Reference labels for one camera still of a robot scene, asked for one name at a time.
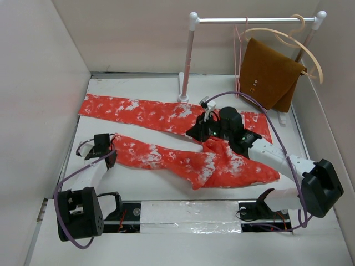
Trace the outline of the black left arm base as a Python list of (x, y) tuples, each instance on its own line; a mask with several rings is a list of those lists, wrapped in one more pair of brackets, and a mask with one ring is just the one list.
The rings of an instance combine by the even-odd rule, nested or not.
[(140, 201), (123, 201), (117, 192), (99, 194), (97, 199), (104, 216), (103, 233), (140, 233)]

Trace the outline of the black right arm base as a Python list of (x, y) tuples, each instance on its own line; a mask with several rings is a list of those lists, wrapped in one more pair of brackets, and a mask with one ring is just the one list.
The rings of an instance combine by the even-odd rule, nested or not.
[(238, 201), (235, 217), (241, 222), (242, 233), (290, 232), (291, 222), (288, 214), (272, 211), (265, 203), (274, 188), (267, 189), (258, 199)]

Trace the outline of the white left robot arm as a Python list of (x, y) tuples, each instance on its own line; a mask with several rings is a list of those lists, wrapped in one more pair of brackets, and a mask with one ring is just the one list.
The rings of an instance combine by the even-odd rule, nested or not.
[(59, 238), (82, 250), (103, 233), (104, 215), (95, 190), (115, 165), (114, 139), (115, 134), (104, 133), (81, 142), (75, 154), (84, 166), (60, 181), (54, 191)]

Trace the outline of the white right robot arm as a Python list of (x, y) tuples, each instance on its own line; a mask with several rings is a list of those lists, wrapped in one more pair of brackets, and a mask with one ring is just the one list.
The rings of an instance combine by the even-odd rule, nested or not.
[(256, 211), (262, 218), (289, 209), (302, 209), (323, 218), (344, 194), (336, 170), (329, 161), (315, 162), (288, 154), (246, 129), (235, 108), (222, 108), (217, 119), (211, 111), (202, 113), (186, 134), (200, 142), (210, 137), (225, 140), (236, 154), (268, 166), (295, 183), (294, 189), (270, 188), (259, 196)]

